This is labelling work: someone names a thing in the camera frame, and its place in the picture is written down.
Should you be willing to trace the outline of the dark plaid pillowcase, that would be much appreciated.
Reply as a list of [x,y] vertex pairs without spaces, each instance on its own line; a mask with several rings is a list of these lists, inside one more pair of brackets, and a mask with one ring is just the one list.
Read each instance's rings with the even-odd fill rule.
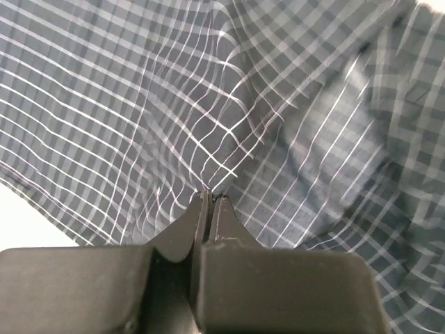
[[419,1],[2,1],[1,183],[82,246],[200,191],[373,269],[444,332],[444,12]]

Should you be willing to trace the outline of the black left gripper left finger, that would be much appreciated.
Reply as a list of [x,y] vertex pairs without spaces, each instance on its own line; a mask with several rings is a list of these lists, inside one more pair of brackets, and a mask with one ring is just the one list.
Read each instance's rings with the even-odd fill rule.
[[2,333],[197,333],[189,259],[205,197],[141,245],[1,252]]

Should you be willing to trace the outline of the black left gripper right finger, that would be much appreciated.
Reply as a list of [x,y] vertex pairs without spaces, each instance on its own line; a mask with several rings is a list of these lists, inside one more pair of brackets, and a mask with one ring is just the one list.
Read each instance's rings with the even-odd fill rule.
[[359,256],[264,248],[217,199],[200,250],[203,333],[388,333],[373,274]]

